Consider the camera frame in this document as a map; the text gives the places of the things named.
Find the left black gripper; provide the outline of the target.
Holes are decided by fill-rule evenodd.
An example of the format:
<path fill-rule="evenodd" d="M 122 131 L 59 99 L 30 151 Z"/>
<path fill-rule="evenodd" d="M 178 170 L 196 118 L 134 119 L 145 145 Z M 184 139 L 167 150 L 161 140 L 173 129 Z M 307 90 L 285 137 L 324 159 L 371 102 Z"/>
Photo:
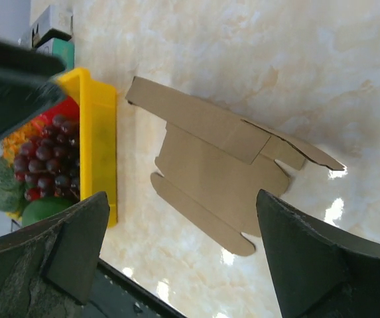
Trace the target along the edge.
<path fill-rule="evenodd" d="M 0 142 L 65 100 L 53 79 L 65 69 L 58 57 L 0 41 Z"/>

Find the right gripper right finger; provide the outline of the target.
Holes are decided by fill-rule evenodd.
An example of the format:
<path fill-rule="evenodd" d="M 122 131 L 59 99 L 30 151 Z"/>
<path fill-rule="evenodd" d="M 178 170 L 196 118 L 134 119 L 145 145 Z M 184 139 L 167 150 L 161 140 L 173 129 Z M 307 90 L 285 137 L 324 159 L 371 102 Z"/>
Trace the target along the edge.
<path fill-rule="evenodd" d="M 283 317 L 380 317 L 380 244 L 307 215 L 271 193 L 257 215 Z"/>

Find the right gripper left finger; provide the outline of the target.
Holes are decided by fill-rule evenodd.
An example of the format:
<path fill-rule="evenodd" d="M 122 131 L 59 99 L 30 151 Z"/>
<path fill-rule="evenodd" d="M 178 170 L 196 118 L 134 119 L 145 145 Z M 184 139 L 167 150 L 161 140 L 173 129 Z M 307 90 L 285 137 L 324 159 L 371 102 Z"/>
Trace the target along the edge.
<path fill-rule="evenodd" d="M 79 317 L 109 219 L 107 194 L 0 237 L 0 317 Z"/>

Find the brown cardboard box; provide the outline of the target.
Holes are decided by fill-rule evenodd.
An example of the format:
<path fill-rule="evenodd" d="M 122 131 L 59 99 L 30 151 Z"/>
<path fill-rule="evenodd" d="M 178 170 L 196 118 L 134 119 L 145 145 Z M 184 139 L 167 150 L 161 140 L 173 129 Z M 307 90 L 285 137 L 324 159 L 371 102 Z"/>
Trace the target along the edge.
<path fill-rule="evenodd" d="M 261 236 L 258 192 L 281 196 L 290 185 L 283 165 L 300 170 L 311 161 L 344 169 L 299 138 L 149 79 L 134 77 L 126 100 L 166 121 L 151 174 L 156 193 L 238 256 L 255 252 L 248 235 Z"/>

